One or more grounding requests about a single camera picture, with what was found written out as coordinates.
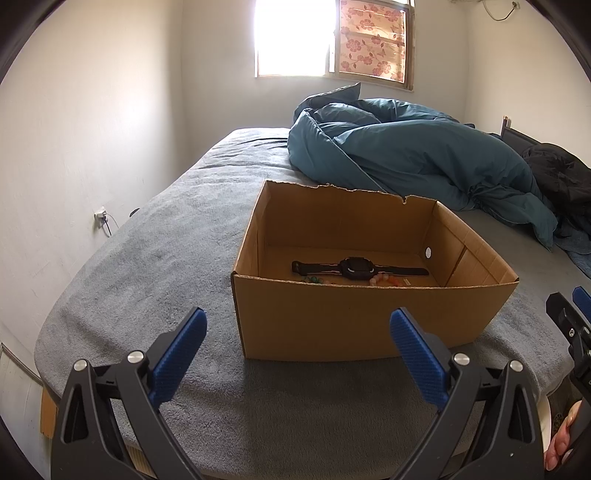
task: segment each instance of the black jacket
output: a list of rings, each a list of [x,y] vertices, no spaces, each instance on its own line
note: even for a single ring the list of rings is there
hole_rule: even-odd
[[[530,147],[522,156],[556,213],[591,219],[591,168],[564,148],[549,143]]]

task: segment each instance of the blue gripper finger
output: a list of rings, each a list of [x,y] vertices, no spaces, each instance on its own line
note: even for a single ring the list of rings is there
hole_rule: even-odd
[[[585,318],[591,322],[591,297],[583,287],[573,290],[573,303],[579,308]]]
[[[148,398],[154,408],[173,399],[206,333],[207,316],[197,309],[152,370]]]
[[[402,355],[423,399],[442,411],[449,395],[447,372],[406,314],[395,310],[390,317],[390,336]]]

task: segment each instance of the cardboard box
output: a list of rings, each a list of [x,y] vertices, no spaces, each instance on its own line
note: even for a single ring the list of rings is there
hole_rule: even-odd
[[[291,263],[424,267],[410,286],[370,286],[321,275],[311,284]],[[344,361],[397,356],[393,310],[406,307],[447,346],[472,342],[515,290],[511,267],[436,200],[332,186],[266,181],[232,272],[246,358]]]

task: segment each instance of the blue duvet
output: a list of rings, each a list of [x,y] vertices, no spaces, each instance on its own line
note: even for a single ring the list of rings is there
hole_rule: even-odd
[[[319,183],[418,195],[452,210],[480,208],[508,225],[529,223],[551,248],[556,217],[511,147],[423,105],[359,100],[360,88],[299,105],[287,142],[294,167]]]

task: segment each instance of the silver bolt head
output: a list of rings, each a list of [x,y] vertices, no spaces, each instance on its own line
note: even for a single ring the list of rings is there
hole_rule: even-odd
[[[134,350],[127,356],[127,361],[130,364],[138,364],[144,359],[144,353],[139,350]]]
[[[465,353],[456,353],[453,356],[453,361],[458,365],[462,365],[465,367],[467,364],[470,363],[470,357],[467,356]]]
[[[514,372],[521,372],[523,370],[523,364],[519,360],[512,360],[509,366]]]
[[[86,360],[84,359],[80,359],[74,363],[74,370],[77,372],[82,372],[86,367],[88,367],[88,363],[86,363]]]

